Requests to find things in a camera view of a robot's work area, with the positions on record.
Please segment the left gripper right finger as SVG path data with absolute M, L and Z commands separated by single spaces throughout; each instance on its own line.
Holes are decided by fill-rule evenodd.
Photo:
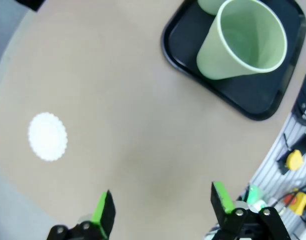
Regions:
M 219 230 L 214 240 L 289 240 L 291 237 L 274 207 L 253 212 L 237 207 L 220 181 L 212 182 L 211 203 Z

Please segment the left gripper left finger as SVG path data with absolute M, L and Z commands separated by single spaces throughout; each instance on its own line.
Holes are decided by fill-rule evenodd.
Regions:
M 50 229 L 47 240 L 107 240 L 114 225 L 116 209 L 109 190 L 103 192 L 90 220 L 78 223 L 69 229 L 55 225 Z

